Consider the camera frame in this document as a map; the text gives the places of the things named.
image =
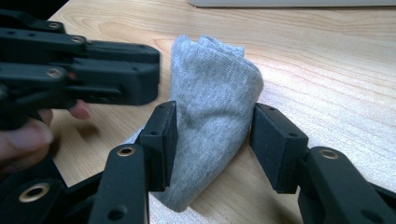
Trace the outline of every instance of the folded sock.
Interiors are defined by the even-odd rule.
[[[226,167],[248,134],[262,92],[259,69],[244,49],[202,36],[180,36],[172,47],[170,100],[177,101],[177,153],[170,187],[153,192],[184,211]],[[131,143],[137,133],[126,142]]]

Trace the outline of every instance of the metal screw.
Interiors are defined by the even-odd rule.
[[[50,191],[50,185],[47,183],[39,183],[35,184],[29,189],[26,189],[20,195],[20,202],[21,203],[31,203],[37,201],[38,199],[42,198]]]
[[[59,70],[56,69],[56,68],[51,68],[51,69],[49,69],[49,70],[47,71],[47,75],[49,75],[49,76],[52,77],[52,78],[59,78],[59,77],[62,76],[62,73],[61,73],[61,71],[59,71]]]
[[[319,151],[319,153],[322,157],[330,159],[330,160],[338,160],[338,158],[339,158],[337,153],[335,153],[329,149],[322,149]]]
[[[49,27],[53,28],[53,29],[58,29],[60,26],[61,25],[59,23],[56,23],[56,22],[52,22],[52,23],[49,24]]]
[[[80,37],[80,36],[77,36],[77,35],[73,36],[72,40],[74,42],[76,42],[76,43],[83,43],[84,42],[84,39],[82,37]]]
[[[134,147],[124,147],[124,148],[120,149],[117,152],[117,154],[122,157],[127,157],[127,156],[134,154],[135,152],[136,152],[136,150],[134,149]]]

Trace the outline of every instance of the wooden table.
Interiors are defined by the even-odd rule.
[[[287,115],[310,137],[310,147],[343,151],[368,180],[396,191],[396,7],[242,9],[198,8],[187,0],[71,0],[51,20],[63,22],[69,34],[147,44],[162,54],[160,96],[151,104],[92,105],[88,121],[56,111],[56,163],[68,185],[102,171],[107,153],[167,100],[170,50],[183,34],[245,47],[246,58],[262,72],[261,103]],[[301,223],[296,198],[272,191],[246,142],[191,209],[209,222]]]

